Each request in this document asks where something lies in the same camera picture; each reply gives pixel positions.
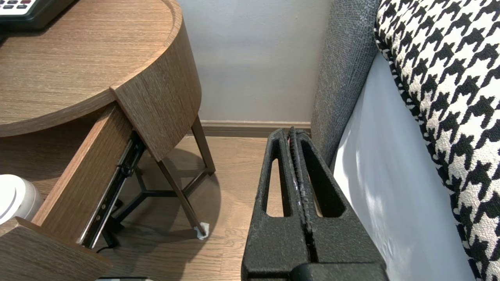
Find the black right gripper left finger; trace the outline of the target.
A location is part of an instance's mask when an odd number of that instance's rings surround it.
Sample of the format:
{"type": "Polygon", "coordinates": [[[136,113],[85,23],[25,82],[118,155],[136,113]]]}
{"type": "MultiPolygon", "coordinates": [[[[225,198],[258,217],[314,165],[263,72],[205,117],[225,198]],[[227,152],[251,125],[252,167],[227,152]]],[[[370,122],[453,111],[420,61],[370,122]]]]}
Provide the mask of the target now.
{"type": "Polygon", "coordinates": [[[311,184],[298,148],[301,133],[278,129],[268,137],[241,263],[243,281],[287,281],[296,266],[310,261],[305,211],[311,203],[311,184]],[[274,162],[279,169],[282,217],[267,212],[274,162]]]}

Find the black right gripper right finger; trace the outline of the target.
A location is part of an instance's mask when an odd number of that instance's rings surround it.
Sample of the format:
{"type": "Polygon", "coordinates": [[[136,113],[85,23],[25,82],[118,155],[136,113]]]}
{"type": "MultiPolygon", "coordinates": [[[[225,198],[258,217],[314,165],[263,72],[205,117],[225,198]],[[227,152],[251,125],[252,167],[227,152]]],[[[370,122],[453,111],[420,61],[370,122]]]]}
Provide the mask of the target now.
{"type": "Polygon", "coordinates": [[[291,128],[290,154],[313,261],[384,264],[330,168],[303,130],[291,128]]]}

